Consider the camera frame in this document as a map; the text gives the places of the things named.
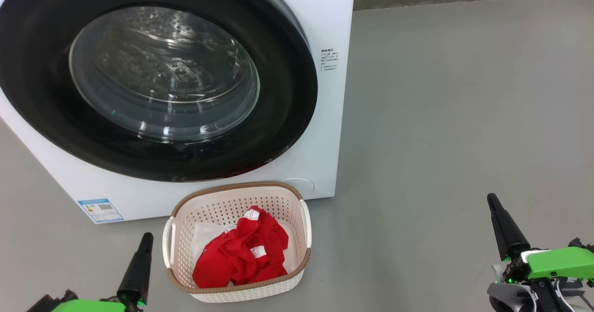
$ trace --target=clothing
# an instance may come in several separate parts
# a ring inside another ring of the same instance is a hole
[[[223,225],[198,221],[194,227],[194,236],[192,238],[192,259],[194,264],[198,261],[202,251],[209,242],[219,236],[223,232],[229,232],[237,228],[237,224],[225,227]]]
[[[289,237],[276,219],[252,206],[237,228],[223,232],[206,245],[193,279],[200,288],[242,285],[284,276],[283,251]]]

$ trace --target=concrete floor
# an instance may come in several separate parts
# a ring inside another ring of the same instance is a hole
[[[355,13],[337,194],[308,202],[314,247],[299,286],[203,304],[169,283],[157,243],[146,311],[488,311],[488,192],[535,247],[594,242],[593,9],[503,0]],[[113,295],[142,233],[159,240],[165,223],[93,225],[4,124],[0,200],[6,311],[67,288]]]

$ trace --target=label sticker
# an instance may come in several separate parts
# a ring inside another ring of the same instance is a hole
[[[333,48],[325,48],[322,50],[320,58],[321,71],[333,71],[338,68],[338,51]]]
[[[78,201],[78,203],[95,223],[123,221],[122,215],[117,212],[109,200]]]

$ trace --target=blue and white sticker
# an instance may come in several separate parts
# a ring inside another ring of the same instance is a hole
[[[78,201],[81,208],[93,219],[95,223],[109,223],[123,221],[123,217],[109,200]]]

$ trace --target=white washing machine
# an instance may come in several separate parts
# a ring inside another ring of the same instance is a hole
[[[0,116],[95,223],[335,194],[353,0],[0,3]]]

